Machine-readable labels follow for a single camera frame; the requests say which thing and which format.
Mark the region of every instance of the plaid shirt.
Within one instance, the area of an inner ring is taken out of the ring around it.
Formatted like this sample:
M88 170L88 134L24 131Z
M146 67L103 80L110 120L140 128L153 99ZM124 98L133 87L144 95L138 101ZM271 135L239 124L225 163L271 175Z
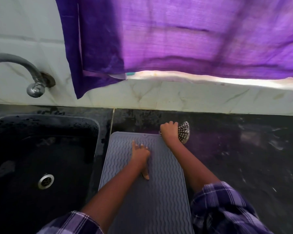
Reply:
M205 185L190 206L195 233L268 234L254 208L225 182ZM59 217L38 234L103 234L88 215L73 211Z

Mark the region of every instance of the purple curtain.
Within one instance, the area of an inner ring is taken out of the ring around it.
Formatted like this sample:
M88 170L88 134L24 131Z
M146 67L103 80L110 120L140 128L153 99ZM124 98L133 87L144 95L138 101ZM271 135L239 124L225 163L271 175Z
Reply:
M77 98L108 74L293 77L293 0L56 0Z

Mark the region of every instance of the wavy ridge pattern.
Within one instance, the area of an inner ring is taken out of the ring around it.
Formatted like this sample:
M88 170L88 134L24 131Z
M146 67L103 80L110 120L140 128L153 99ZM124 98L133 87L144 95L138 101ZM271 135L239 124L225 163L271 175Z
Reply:
M108 234L193 234L183 171L159 135L114 132L99 188L128 164L133 140L151 151L150 180L137 178Z

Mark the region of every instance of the faucet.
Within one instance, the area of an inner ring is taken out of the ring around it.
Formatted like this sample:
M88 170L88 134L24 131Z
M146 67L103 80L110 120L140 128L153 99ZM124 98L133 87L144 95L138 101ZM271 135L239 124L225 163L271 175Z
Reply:
M55 86L55 80L51 75L40 72L32 63L22 57L8 53L0 53L0 62L17 63L29 71L34 80L34 83L27 87L26 92L33 98L39 98L42 96L45 93L46 87L51 88Z

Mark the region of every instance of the drain strainer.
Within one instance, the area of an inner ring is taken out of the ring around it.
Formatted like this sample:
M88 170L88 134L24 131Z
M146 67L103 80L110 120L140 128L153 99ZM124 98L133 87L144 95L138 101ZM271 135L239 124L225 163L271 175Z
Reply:
M38 182L38 188L43 190L49 188L54 181L54 176L51 174L44 175Z

